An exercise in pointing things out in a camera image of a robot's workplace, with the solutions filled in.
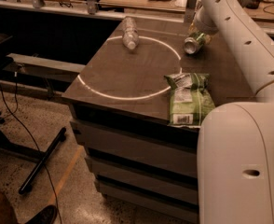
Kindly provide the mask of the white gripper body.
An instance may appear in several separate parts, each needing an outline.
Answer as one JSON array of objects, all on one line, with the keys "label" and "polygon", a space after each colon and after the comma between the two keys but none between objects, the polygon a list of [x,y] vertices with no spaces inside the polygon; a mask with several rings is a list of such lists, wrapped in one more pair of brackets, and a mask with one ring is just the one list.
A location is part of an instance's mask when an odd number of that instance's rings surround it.
[{"label": "white gripper body", "polygon": [[193,20],[195,28],[206,35],[215,35],[218,28],[204,7],[198,9]]}]

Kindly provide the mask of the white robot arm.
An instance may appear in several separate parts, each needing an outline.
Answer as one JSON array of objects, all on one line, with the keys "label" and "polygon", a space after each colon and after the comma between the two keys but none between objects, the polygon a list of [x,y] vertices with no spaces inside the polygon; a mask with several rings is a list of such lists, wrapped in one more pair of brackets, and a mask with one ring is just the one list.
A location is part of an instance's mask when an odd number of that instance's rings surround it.
[{"label": "white robot arm", "polygon": [[274,41],[244,0],[201,0],[255,100],[220,105],[199,130],[199,224],[274,224]]}]

